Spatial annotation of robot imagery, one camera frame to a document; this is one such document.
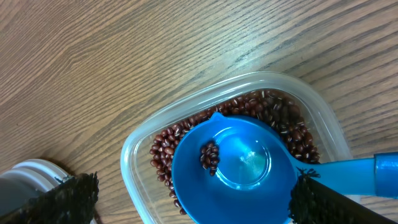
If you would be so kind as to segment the blue plastic measuring scoop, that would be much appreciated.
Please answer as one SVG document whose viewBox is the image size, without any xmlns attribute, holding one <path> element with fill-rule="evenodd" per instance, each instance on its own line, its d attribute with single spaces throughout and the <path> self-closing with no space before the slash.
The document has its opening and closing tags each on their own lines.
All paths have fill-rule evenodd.
<svg viewBox="0 0 398 224">
<path fill-rule="evenodd" d="M 175 193 L 197 223 L 287 223 L 300 170 L 343 194 L 397 197 L 397 154 L 306 164 L 260 121 L 215 113 L 180 141 L 172 162 Z"/>
</svg>

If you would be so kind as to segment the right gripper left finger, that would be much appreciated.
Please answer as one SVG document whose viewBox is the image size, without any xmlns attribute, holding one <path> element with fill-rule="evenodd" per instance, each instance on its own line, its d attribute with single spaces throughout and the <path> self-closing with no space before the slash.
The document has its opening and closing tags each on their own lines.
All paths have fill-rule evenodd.
<svg viewBox="0 0 398 224">
<path fill-rule="evenodd" d="M 89 224 L 95 218 L 99 180 L 97 173 L 82 173 L 21 207 L 1 215 L 5 224 Z"/>
</svg>

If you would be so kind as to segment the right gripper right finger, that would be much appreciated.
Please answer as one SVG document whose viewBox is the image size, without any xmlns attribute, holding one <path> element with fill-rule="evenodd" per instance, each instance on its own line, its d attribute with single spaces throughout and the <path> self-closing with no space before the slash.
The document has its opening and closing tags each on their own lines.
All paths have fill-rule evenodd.
<svg viewBox="0 0 398 224">
<path fill-rule="evenodd" d="M 299 169 L 290 191 L 289 218 L 297 224 L 395 224 L 319 183 L 314 169 Z"/>
</svg>

